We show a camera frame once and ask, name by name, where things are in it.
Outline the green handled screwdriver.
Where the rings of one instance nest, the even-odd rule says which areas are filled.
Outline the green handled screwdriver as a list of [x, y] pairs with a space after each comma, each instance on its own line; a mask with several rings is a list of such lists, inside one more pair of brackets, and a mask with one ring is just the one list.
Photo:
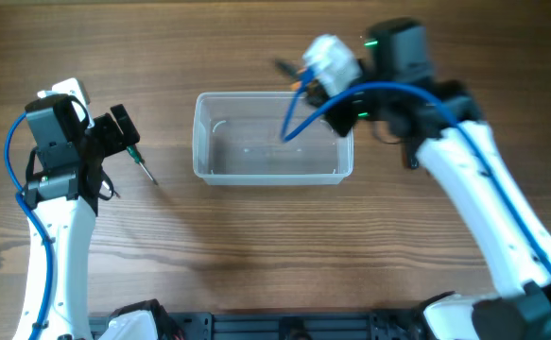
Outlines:
[[141, 153], [139, 152], [137, 146], [135, 144], [130, 145], [127, 147], [127, 151], [129, 155], [132, 157], [132, 159], [134, 160], [134, 162], [142, 168], [142, 170], [145, 172], [145, 174], [148, 176], [151, 182], [154, 185], [158, 186], [158, 181], [153, 177], [151, 172], [146, 167], [145, 160], [142, 157]]

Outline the clear plastic container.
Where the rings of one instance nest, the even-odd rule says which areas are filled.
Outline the clear plastic container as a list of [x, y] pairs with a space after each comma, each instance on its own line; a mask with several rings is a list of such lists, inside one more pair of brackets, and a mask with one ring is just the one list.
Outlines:
[[209, 185], [336, 185], [353, 171], [354, 139], [318, 119], [292, 141], [280, 138], [291, 92], [198, 96], [193, 169]]

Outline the silver ratchet wrench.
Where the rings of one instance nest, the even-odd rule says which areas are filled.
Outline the silver ratchet wrench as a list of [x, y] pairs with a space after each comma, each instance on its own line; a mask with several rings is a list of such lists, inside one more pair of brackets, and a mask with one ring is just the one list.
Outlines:
[[110, 200], [113, 197], [120, 198], [120, 195], [114, 190], [113, 185], [106, 180], [102, 181], [102, 187], [106, 190], [104, 196], [107, 198], [107, 200]]

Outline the orange black pliers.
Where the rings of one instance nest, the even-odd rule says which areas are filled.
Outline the orange black pliers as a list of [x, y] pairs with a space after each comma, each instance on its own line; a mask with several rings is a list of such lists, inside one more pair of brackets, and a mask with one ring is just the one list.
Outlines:
[[293, 92], [303, 92], [302, 80], [305, 72], [304, 68], [284, 59], [275, 59], [274, 64], [282, 74], [292, 79], [291, 90]]

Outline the red black small screwdriver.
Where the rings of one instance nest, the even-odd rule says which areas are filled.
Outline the red black small screwdriver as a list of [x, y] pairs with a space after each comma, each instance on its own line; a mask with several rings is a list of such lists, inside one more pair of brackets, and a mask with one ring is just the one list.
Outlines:
[[416, 170], [420, 167], [420, 163], [414, 153], [407, 154], [407, 166], [411, 170]]

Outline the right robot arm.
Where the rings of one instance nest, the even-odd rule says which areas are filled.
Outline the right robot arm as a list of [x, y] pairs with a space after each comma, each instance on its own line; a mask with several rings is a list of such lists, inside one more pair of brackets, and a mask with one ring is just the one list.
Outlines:
[[370, 63], [338, 37], [303, 54], [301, 91], [339, 135], [359, 121], [384, 122], [405, 166], [425, 169], [456, 207], [490, 271], [493, 292], [445, 293], [418, 308], [430, 339], [551, 339], [551, 234], [508, 171], [474, 97], [440, 81], [424, 27], [412, 18], [373, 25]]

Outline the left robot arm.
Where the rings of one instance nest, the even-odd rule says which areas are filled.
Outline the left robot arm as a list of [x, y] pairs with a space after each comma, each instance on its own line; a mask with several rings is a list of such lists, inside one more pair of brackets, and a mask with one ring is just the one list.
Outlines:
[[89, 339], [89, 248], [101, 192], [112, 181], [103, 161], [140, 140], [123, 105], [92, 118], [74, 95], [26, 105], [18, 119], [35, 140], [15, 199], [29, 227], [29, 261], [17, 339]]

